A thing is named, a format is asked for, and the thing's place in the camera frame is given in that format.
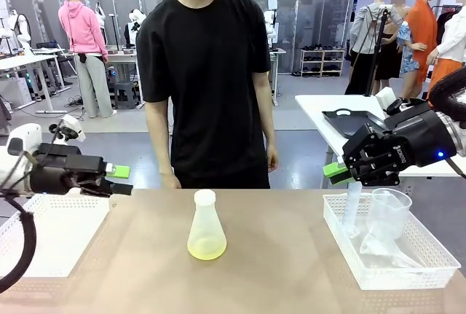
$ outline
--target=white plastic basket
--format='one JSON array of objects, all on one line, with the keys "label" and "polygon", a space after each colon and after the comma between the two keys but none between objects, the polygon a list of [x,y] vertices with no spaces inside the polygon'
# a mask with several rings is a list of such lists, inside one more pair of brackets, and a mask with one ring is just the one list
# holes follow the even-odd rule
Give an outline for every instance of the white plastic basket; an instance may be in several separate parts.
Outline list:
[{"label": "white plastic basket", "polygon": [[[443,289],[461,264],[412,213],[403,237],[427,265],[423,268],[367,268],[341,224],[347,194],[324,195],[323,216],[362,290]],[[367,216],[371,194],[362,194],[358,218]]]},{"label": "white plastic basket", "polygon": [[[37,248],[27,278],[65,278],[109,211],[109,201],[82,195],[35,195],[24,206],[34,215]],[[23,250],[19,212],[0,227],[0,277],[16,265]]]}]

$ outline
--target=white flask cap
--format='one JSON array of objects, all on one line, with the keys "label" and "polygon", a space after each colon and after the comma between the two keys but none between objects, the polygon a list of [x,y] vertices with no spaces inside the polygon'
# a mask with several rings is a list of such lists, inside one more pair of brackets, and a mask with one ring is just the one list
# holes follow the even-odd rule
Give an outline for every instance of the white flask cap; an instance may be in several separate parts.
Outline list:
[{"label": "white flask cap", "polygon": [[210,206],[216,201],[216,194],[210,189],[202,189],[194,193],[194,202],[198,206]]}]

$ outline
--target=black pants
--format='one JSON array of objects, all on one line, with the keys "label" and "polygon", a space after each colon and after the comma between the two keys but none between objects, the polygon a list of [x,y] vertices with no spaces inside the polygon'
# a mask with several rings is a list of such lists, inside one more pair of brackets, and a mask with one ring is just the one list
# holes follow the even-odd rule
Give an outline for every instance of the black pants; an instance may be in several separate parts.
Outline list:
[{"label": "black pants", "polygon": [[347,90],[344,93],[345,95],[364,95],[366,93],[368,83],[372,81],[369,81],[369,74],[371,73],[371,65],[374,54],[360,53],[357,60],[356,55],[357,53],[351,51],[353,70],[351,80],[349,81]]},{"label": "black pants", "polygon": [[192,177],[175,170],[183,189],[270,189],[267,163],[240,172],[212,177]]}]

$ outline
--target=black tray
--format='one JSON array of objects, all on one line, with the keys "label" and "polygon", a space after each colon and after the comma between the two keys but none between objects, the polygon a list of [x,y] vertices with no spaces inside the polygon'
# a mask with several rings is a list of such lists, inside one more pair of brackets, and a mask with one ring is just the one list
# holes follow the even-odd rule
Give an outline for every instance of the black tray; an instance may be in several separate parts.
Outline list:
[{"label": "black tray", "polygon": [[339,131],[345,138],[349,139],[364,124],[368,123],[372,128],[382,133],[387,130],[384,121],[369,111],[351,111],[349,109],[338,109],[335,111],[322,111],[325,119]]}]

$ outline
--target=erlenmeyer flask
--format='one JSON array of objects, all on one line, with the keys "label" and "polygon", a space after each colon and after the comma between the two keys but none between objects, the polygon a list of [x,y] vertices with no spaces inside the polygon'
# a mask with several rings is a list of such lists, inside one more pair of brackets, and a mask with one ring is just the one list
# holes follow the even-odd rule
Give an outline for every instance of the erlenmeyer flask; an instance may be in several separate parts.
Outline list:
[{"label": "erlenmeyer flask", "polygon": [[216,194],[204,189],[194,194],[196,213],[188,238],[188,251],[198,259],[210,261],[226,250],[226,238],[216,211]]}]

